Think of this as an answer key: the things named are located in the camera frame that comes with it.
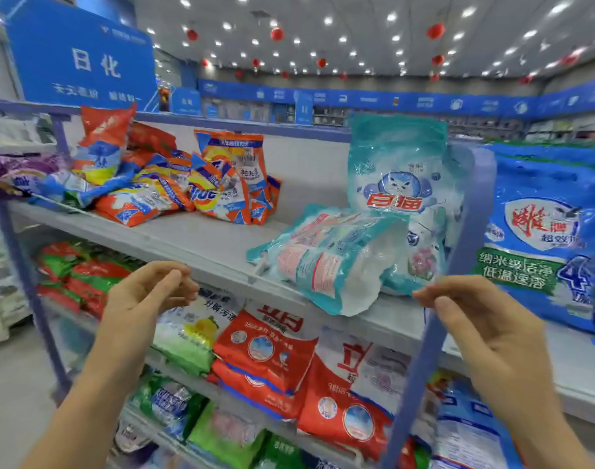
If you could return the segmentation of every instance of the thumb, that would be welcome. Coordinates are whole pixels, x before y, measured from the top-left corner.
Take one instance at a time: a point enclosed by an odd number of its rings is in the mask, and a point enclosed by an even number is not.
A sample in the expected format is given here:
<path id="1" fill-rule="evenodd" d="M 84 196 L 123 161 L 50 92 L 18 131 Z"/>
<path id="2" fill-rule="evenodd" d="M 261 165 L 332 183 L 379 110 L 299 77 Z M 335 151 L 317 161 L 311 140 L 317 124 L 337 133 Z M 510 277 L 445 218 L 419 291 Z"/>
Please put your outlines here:
<path id="1" fill-rule="evenodd" d="M 182 273 L 179 270 L 171 270 L 167 276 L 154 286 L 145 299 L 139 303 L 139 307 L 146 312 L 158 316 L 163 303 L 178 289 L 181 280 Z"/>
<path id="2" fill-rule="evenodd" d="M 462 359 L 472 368 L 487 364 L 492 351 L 464 311 L 447 296 L 434 299 L 436 314 L 454 338 Z"/>

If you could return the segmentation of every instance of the store aisle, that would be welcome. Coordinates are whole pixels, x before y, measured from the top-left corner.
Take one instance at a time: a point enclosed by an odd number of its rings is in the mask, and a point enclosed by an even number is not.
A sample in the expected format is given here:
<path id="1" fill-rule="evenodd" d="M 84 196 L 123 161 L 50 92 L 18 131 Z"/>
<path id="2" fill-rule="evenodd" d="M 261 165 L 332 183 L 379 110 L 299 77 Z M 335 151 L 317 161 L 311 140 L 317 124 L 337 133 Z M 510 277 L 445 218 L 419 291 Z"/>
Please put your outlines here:
<path id="1" fill-rule="evenodd" d="M 17 469 L 47 426 L 55 410 L 49 397 L 53 385 L 50 362 L 33 326 L 16 330 L 0 345 L 0 469 Z M 595 458 L 595 426 L 569 421 Z"/>

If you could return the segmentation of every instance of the ceiling light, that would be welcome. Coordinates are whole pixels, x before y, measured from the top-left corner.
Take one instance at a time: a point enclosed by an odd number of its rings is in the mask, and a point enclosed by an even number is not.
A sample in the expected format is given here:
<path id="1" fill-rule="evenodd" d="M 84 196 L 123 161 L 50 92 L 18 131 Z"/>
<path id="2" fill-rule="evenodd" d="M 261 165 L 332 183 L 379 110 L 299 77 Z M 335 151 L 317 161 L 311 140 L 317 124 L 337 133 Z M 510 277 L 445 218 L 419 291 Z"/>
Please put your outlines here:
<path id="1" fill-rule="evenodd" d="M 475 10 L 477 10 L 477 7 L 475 7 L 475 6 L 469 6 L 468 8 L 465 8 L 464 11 L 462 12 L 462 17 L 468 18 L 469 16 L 473 16 L 473 13 L 475 13 Z"/>
<path id="2" fill-rule="evenodd" d="M 556 16 L 566 10 L 571 4 L 573 0 L 562 0 L 558 5 L 554 6 L 547 16 Z"/>

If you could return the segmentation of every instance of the forearm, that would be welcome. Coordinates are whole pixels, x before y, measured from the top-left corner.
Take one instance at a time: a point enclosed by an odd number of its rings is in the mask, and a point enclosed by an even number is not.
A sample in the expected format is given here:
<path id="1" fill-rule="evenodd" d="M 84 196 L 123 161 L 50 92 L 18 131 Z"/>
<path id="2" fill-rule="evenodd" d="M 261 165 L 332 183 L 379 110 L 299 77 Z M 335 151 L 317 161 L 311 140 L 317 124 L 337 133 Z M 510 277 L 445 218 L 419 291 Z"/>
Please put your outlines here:
<path id="1" fill-rule="evenodd" d="M 562 413 L 558 411 L 544 423 L 542 430 L 512 435 L 529 469 L 595 469 Z"/>
<path id="2" fill-rule="evenodd" d="M 21 469 L 102 469 L 125 398 L 85 367 Z"/>

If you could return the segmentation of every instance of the hanging red ball decoration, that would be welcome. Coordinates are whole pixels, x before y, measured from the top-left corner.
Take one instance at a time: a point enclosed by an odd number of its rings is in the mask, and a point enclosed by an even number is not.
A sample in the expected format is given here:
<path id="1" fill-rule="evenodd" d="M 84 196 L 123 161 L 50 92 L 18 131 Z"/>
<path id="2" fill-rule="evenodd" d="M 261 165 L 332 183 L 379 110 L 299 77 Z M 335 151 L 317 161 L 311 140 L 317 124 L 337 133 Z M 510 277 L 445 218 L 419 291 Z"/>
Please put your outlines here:
<path id="1" fill-rule="evenodd" d="M 560 61 L 564 65 L 573 65 L 579 60 L 579 54 L 568 54 L 564 56 Z"/>
<path id="2" fill-rule="evenodd" d="M 284 39 L 284 31 L 282 28 L 273 28 L 271 30 L 271 39 L 274 41 L 281 41 Z"/>
<path id="3" fill-rule="evenodd" d="M 195 29 L 187 29 L 187 38 L 189 38 L 189 40 L 197 41 L 198 37 L 199 36 L 197 35 L 197 31 Z"/>
<path id="4" fill-rule="evenodd" d="M 445 34 L 445 25 L 436 23 L 427 29 L 426 36 L 430 39 L 438 39 Z"/>

